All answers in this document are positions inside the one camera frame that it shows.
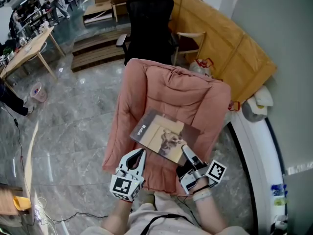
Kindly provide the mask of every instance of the trash bin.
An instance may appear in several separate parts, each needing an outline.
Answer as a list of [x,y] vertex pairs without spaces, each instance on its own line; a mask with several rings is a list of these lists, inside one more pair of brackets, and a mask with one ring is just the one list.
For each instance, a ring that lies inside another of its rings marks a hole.
[[38,82],[32,87],[30,91],[30,96],[43,103],[47,99],[47,92],[45,92],[42,84]]

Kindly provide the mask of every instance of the white wrist strap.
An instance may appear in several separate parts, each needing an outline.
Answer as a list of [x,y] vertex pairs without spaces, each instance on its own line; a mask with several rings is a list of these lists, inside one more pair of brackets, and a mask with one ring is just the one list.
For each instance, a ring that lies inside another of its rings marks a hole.
[[192,199],[194,200],[194,202],[200,200],[200,199],[204,199],[207,198],[209,196],[211,196],[212,193],[209,189],[203,189],[202,191],[197,192],[195,195],[192,196]]

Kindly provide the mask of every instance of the armchair armrest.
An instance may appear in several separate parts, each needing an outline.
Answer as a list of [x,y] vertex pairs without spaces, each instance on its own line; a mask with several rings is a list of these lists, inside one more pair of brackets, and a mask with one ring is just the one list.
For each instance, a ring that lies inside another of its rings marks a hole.
[[119,36],[119,38],[116,41],[116,47],[122,47],[125,55],[127,53],[127,48],[126,48],[126,44],[125,44],[126,38],[127,38],[127,34],[122,34]]
[[179,46],[179,36],[175,33],[171,33],[171,44],[174,48]]

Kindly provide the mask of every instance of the wooden step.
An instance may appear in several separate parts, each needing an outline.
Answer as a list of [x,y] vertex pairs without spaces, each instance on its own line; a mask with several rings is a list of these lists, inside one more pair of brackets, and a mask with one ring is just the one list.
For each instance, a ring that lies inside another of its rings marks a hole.
[[125,58],[123,48],[117,48],[115,45],[105,46],[74,56],[71,70],[77,72],[123,58]]
[[131,34],[131,29],[126,28],[123,30],[115,30],[107,33],[103,33],[97,36],[93,36],[87,39],[83,39],[74,43],[72,54],[74,56],[81,55],[83,53],[111,46],[116,44],[116,40],[120,35],[127,34],[128,37]]

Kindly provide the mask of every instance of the book cover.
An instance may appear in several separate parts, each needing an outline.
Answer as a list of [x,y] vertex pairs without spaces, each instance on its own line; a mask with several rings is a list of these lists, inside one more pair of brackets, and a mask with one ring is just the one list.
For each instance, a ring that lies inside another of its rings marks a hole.
[[147,149],[183,166],[186,158],[181,147],[191,149],[200,130],[150,108],[132,131],[130,137]]

